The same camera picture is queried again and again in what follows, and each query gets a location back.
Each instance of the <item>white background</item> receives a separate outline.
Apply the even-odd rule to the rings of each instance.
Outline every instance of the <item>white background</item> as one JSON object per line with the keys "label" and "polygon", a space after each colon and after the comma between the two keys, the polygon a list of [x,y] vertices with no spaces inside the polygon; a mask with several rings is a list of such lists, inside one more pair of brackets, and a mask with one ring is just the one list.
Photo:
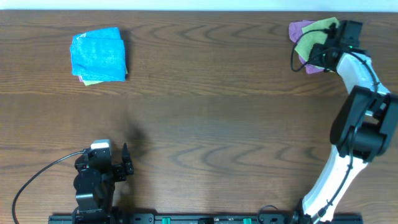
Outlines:
{"label": "white background", "polygon": [[0,9],[398,12],[398,0],[0,0]]}

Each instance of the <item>blue towel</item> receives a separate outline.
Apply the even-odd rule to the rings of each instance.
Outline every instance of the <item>blue towel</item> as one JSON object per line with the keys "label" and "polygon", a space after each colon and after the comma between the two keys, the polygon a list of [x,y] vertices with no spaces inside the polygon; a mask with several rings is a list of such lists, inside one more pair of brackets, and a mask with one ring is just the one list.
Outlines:
{"label": "blue towel", "polygon": [[93,30],[73,37],[70,46],[72,75],[84,81],[124,81],[124,42],[117,27]]}

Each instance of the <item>wood grain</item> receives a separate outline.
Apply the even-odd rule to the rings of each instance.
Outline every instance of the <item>wood grain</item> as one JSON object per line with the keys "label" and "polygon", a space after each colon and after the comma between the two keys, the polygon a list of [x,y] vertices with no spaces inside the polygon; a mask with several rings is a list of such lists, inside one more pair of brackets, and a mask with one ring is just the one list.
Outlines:
{"label": "wood grain", "polygon": [[[332,73],[290,71],[287,28],[331,16],[364,22],[362,46],[383,84],[398,92],[398,14],[1,11],[0,223],[12,223],[12,200],[27,179],[102,138],[131,150],[136,174],[116,191],[124,208],[292,209],[325,165],[346,92]],[[129,78],[84,86],[70,75],[70,42],[102,27],[120,28]],[[361,212],[366,223],[398,222],[397,137],[338,211]],[[76,207],[73,163],[26,188],[17,203],[21,223]]]}

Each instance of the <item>purple cloth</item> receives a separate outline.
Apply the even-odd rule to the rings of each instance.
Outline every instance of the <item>purple cloth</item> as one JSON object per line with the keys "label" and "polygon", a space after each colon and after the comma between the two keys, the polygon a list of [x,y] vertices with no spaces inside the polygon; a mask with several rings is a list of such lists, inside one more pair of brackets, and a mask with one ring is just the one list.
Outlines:
{"label": "purple cloth", "polygon": [[[289,24],[289,37],[293,42],[296,42],[297,39],[303,34],[303,27],[306,27],[310,24],[313,24],[315,21],[306,21],[303,20],[301,22],[292,22]],[[300,59],[301,63],[305,63],[304,58],[301,56],[298,56]],[[323,69],[319,69],[313,65],[306,65],[305,70],[307,71],[308,74],[313,74],[317,72],[322,72]]]}

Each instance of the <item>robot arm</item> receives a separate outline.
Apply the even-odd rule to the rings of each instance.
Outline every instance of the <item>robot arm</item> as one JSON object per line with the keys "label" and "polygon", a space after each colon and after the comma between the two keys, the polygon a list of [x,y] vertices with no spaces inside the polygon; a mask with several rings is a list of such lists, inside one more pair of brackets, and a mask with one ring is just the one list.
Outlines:
{"label": "robot arm", "polygon": [[[350,183],[375,156],[386,151],[397,125],[394,113],[398,111],[398,97],[379,83],[367,52],[357,49],[361,26],[353,21],[342,21],[337,29],[332,26],[325,44],[315,44],[311,52],[316,55],[328,49],[343,49],[321,54],[311,64],[337,72],[349,97],[333,123],[332,147],[326,166],[313,189],[302,200],[302,213],[307,216],[307,223],[332,221],[335,208]],[[377,124],[364,122],[365,115],[375,118]]]}

